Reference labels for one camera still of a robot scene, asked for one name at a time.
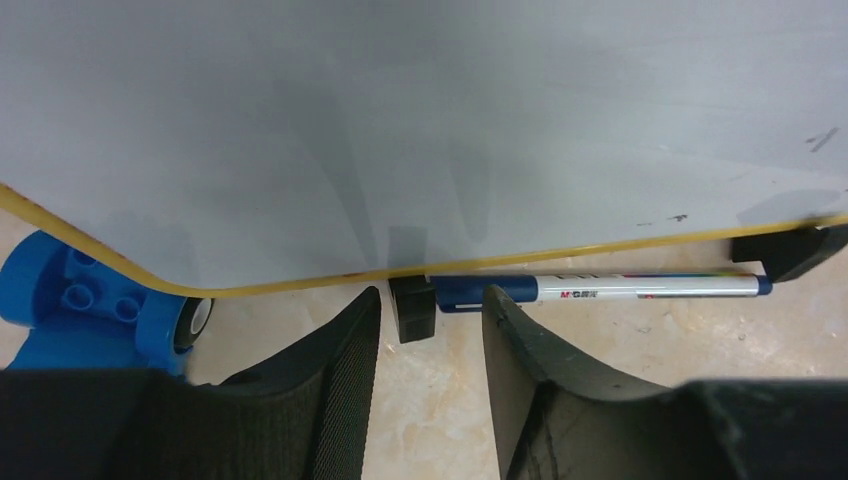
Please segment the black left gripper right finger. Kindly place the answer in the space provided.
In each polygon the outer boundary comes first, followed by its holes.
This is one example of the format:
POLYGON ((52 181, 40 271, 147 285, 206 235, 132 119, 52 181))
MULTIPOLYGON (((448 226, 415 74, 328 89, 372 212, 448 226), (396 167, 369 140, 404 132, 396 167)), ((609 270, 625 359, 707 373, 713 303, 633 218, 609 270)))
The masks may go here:
POLYGON ((504 479, 843 479, 843 379, 718 378, 668 388, 543 327, 502 289, 482 336, 504 479))

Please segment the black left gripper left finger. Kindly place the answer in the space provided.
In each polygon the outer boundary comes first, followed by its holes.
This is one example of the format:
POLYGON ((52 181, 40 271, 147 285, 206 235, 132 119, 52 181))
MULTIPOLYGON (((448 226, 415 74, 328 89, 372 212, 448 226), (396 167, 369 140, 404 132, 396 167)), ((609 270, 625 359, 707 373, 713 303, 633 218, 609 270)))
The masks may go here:
POLYGON ((357 479, 381 298, 218 385, 155 369, 5 370, 5 479, 357 479))

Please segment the blue white marker pen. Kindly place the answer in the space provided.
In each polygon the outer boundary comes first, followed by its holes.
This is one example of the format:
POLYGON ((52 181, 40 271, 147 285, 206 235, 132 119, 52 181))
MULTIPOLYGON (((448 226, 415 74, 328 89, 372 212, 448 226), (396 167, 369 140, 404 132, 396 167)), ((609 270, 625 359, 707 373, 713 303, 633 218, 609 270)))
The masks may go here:
POLYGON ((751 298, 772 292, 765 275, 752 273, 629 273, 433 276, 444 313, 479 312, 484 290, 496 286, 518 304, 559 300, 751 298))

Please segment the yellow-framed whiteboard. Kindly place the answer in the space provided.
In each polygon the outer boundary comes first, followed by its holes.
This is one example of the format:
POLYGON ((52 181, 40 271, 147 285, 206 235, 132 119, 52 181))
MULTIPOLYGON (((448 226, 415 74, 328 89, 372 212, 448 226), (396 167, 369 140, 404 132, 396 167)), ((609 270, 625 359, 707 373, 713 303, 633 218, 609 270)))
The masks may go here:
POLYGON ((5 1, 1 205, 247 294, 847 217, 843 1, 5 1))

